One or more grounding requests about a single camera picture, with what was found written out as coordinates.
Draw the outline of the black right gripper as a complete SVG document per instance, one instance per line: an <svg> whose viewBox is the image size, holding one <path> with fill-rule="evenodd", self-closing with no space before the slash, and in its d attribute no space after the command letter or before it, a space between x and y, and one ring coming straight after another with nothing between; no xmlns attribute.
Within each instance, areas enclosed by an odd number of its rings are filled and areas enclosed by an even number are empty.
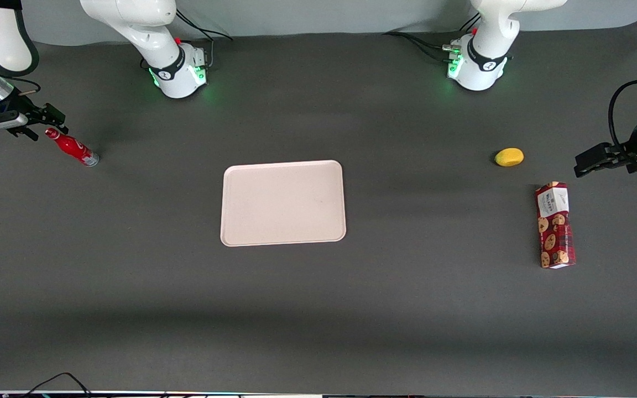
<svg viewBox="0 0 637 398"><path fill-rule="evenodd" d="M61 134L69 134L69 128L65 124L66 116L55 106L46 103L38 107L28 96L21 96L18 89L14 89L6 98L0 101L0 121L14 121L25 117L26 121L35 121L38 124L51 126ZM16 128L16 134L23 134L32 141L38 141L37 133L27 126Z"/></svg>

